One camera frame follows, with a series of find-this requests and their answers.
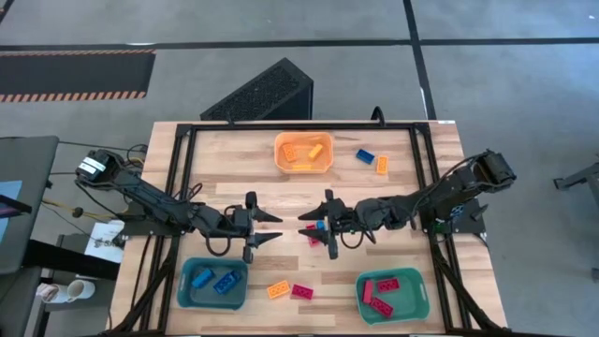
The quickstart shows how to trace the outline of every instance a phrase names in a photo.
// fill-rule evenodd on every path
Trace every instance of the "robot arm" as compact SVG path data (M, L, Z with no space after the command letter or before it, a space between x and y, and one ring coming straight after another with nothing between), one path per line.
M115 214L134 226L146 227L141 235L152 234L150 226L164 229L169 235L183 235L195 229L206 239L209 251L215 256L225 255L230 248L231 239L245 239L243 259L252 263L251 248L272 240L282 233L254 233L253 220L258 222L282 222L257 206L255 192L249 192L245 199L245 209L241 205L231 205L220 213L203 202L177 200L149 183L144 182L135 171L128 169L124 160L107 150L91 151L76 170L75 184L84 188L101 191L117 191L132 200L132 208L137 214ZM210 247L211 239L226 239L226 250L216 253Z
M329 257L337 258L336 236L341 237L347 248L357 248L368 238L376 243L374 232L381 227L389 230L401 229L408 221L416 229L414 216L417 212L433 210L437 219L454 221L460 216L460 206L483 192L495 193L508 188L516 175L504 157L493 151L468 157L451 168L441 179L408 196L368 198L356 204L354 209L334 198L333 192L325 192L326 202L299 220L324 220L328 218L328 229L301 229L300 234L317 239L329 246ZM360 232L357 245L349 246L343 240L344 233Z

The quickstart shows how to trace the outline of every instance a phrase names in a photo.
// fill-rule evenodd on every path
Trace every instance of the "plastic bin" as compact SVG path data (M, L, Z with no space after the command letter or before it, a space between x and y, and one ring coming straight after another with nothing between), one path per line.
M291 144L297 159L288 162L283 145ZM313 161L308 154L316 145L323 149ZM333 164L333 140L326 132L282 132L274 140L274 163L285 173L325 173Z
M194 288L191 283L205 269L211 269L214 277L202 288ZM239 282L225 295L220 295L213 286L225 274L236 271L241 275ZM193 257L185 261L181 270L177 302L184 307L215 308L237 310L245 302L247 291L247 265L241 260L226 258Z
M393 277L400 281L400 289L379 293L376 283ZM373 298L377 297L393 307L393 315L390 318L383 317L370 305L362 302L366 280L374 282ZM356 300L359 314L368 325L424 320L431 310L422 275L414 268L363 272L356 280Z

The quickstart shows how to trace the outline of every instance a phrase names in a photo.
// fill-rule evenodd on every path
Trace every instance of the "black computer case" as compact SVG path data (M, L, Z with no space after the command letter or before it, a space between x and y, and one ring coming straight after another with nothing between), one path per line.
M314 81L284 58L202 112L202 121L311 120Z

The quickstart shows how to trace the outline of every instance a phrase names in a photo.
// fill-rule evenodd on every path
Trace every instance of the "floor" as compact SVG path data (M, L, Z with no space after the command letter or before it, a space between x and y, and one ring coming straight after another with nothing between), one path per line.
M420 38L599 37L592 0L412 0ZM409 38L397 0L15 0L0 45L198 42L291 38ZM464 151L504 153L518 174L481 199L509 326L594 336L599 330L599 210L586 186L552 179L597 161L599 45L422 47L438 119L456 120ZM426 118L410 46L159 51L142 100L4 103L0 136L57 135L113 146L147 142L155 121L196 120L255 74L288 57L315 81L315 119ZM88 149L59 148L55 171ZM56 176L48 198L94 210ZM98 195L120 207L114 195ZM77 230L42 211L34 237ZM92 223L79 221L89 230ZM107 311L53 314L47 336L96 333Z

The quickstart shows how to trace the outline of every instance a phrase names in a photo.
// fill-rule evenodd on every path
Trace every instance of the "orange bin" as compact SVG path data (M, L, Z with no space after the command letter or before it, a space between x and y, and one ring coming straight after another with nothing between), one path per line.
M309 154L318 144L322 150L313 160ZM325 173L333 165L333 139L326 132L282 132L274 140L274 163L285 173Z

